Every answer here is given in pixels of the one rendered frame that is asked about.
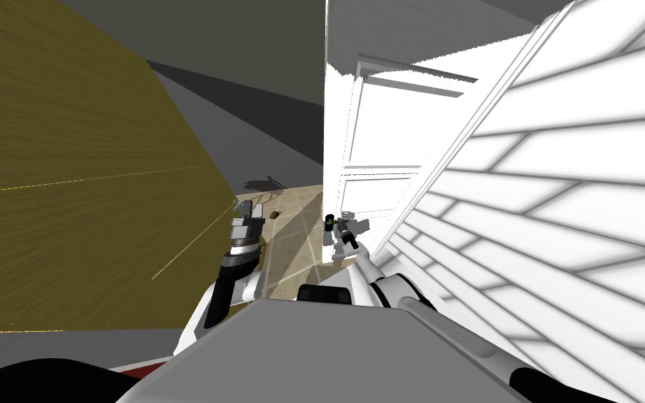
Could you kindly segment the white panelled door leaf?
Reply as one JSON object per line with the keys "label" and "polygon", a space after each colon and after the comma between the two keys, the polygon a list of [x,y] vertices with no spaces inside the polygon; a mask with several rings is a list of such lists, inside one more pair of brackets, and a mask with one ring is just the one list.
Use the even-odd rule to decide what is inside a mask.
{"label": "white panelled door leaf", "polygon": [[506,0],[326,0],[324,214],[385,243],[535,23]]}

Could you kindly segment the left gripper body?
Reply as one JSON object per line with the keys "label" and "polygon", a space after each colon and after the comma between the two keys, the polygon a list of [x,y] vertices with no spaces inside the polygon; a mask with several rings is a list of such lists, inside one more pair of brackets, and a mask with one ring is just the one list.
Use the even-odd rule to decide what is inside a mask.
{"label": "left gripper body", "polygon": [[230,236],[232,244],[258,244],[264,223],[264,218],[233,218]]}

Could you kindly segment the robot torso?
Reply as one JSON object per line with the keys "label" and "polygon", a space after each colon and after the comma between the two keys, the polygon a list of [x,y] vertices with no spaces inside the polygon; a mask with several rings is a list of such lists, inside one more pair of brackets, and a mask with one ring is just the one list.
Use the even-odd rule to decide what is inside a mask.
{"label": "robot torso", "polygon": [[212,294],[117,403],[530,403],[509,385],[523,362],[447,309],[262,299],[199,336]]}

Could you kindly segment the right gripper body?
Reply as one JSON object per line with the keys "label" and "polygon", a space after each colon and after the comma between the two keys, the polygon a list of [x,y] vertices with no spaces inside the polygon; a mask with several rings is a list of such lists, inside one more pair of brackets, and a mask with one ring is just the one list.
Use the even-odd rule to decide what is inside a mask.
{"label": "right gripper body", "polygon": [[349,244],[353,249],[359,248],[354,233],[352,233],[348,228],[348,220],[344,218],[336,220],[336,229],[338,230],[340,239],[344,244]]}

